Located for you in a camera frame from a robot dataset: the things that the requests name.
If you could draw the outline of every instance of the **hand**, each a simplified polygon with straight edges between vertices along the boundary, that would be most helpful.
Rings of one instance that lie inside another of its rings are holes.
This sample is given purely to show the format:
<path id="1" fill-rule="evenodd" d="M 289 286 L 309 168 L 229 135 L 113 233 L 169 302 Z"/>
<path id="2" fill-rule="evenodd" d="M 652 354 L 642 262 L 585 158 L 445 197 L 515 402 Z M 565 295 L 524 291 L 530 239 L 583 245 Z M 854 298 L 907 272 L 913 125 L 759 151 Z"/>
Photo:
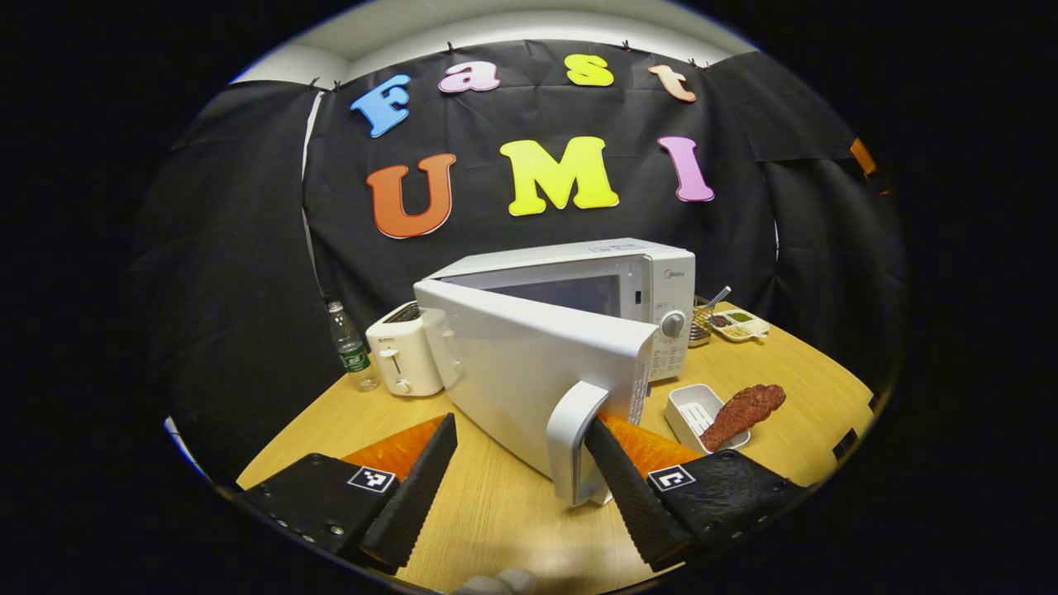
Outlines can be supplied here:
<path id="1" fill-rule="evenodd" d="M 527 570 L 507 569 L 494 577 L 472 576 L 451 595 L 532 595 L 536 577 Z"/>

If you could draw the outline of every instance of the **wooden table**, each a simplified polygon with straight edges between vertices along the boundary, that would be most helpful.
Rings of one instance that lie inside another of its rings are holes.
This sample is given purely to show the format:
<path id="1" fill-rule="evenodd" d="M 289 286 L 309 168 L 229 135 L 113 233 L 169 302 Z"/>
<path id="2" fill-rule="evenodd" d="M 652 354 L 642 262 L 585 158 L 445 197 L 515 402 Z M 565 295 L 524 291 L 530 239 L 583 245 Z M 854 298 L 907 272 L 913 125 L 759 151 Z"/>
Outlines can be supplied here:
<path id="1" fill-rule="evenodd" d="M 733 308 L 722 302 L 716 311 Z M 691 348 L 683 373 L 652 383 L 640 426 L 676 439 L 664 420 L 669 393 L 708 384 L 725 401 L 753 384 L 779 384 L 786 402 L 752 429 L 742 453 L 800 485 L 837 466 L 833 449 L 873 419 L 871 391 L 835 361 L 781 328 L 732 343 L 715 333 Z M 238 479 L 249 488 L 310 452 L 341 457 L 444 413 L 455 413 L 459 447 L 407 566 L 397 578 L 448 593 L 473 575 L 507 567 L 535 573 L 537 593 L 594 594 L 656 576 L 628 537 L 614 502 L 569 509 L 548 477 L 515 457 L 448 398 L 358 393 L 342 378 L 290 422 Z"/>

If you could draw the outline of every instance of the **plastic bottle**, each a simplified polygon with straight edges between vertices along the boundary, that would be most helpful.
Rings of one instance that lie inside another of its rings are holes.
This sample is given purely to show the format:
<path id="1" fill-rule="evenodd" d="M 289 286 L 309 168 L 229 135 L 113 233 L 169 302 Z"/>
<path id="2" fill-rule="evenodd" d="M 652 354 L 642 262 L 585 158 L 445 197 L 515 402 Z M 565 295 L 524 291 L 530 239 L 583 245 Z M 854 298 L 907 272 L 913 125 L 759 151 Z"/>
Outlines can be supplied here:
<path id="1" fill-rule="evenodd" d="M 352 385 L 361 393 L 373 391 L 379 385 L 379 376 L 371 367 L 371 360 L 367 358 L 367 348 L 364 347 L 357 326 L 346 315 L 341 302 L 328 302 L 327 311 L 331 319 L 331 340 L 352 379 Z"/>

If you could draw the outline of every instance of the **spice tray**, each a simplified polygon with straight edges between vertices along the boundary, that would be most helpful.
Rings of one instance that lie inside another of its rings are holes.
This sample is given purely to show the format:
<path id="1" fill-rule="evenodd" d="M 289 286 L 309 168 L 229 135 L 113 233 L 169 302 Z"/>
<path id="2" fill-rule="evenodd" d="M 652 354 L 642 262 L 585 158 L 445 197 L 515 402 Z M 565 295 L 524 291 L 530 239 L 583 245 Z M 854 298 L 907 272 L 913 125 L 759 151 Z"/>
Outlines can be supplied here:
<path id="1" fill-rule="evenodd" d="M 771 325 L 764 322 L 763 320 L 756 318 L 755 315 L 747 312 L 746 310 L 724 310 L 723 312 L 714 312 L 714 317 L 719 317 L 731 324 L 728 326 L 713 326 L 713 332 L 722 335 L 728 341 L 734 341 L 735 343 L 742 343 L 743 341 L 748 341 L 752 339 L 752 335 L 756 332 L 767 332 L 771 330 Z M 738 332 L 745 332 L 745 337 L 738 337 Z"/>
<path id="2" fill-rule="evenodd" d="M 723 407 L 724 401 L 708 385 L 691 384 L 669 393 L 669 404 L 665 405 L 664 418 L 676 434 L 679 444 L 701 454 L 712 454 L 701 444 L 698 436 L 713 425 L 716 414 Z M 748 441 L 749 430 L 746 430 L 724 443 L 722 448 L 738 449 Z"/>

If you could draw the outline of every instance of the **white bowl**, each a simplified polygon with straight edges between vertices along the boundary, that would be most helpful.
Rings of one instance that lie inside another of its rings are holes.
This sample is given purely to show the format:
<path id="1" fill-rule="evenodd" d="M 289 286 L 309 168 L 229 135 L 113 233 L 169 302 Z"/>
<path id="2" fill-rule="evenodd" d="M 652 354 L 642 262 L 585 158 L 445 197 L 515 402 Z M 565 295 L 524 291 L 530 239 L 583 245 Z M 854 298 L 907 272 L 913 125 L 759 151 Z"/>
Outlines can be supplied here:
<path id="1" fill-rule="evenodd" d="M 665 421 L 676 433 L 676 438 L 686 447 L 703 454 L 712 454 L 698 438 L 713 425 L 724 401 L 706 384 L 691 384 L 669 393 L 669 404 L 664 410 Z M 749 441 L 749 430 L 735 434 L 722 448 L 742 448 Z"/>

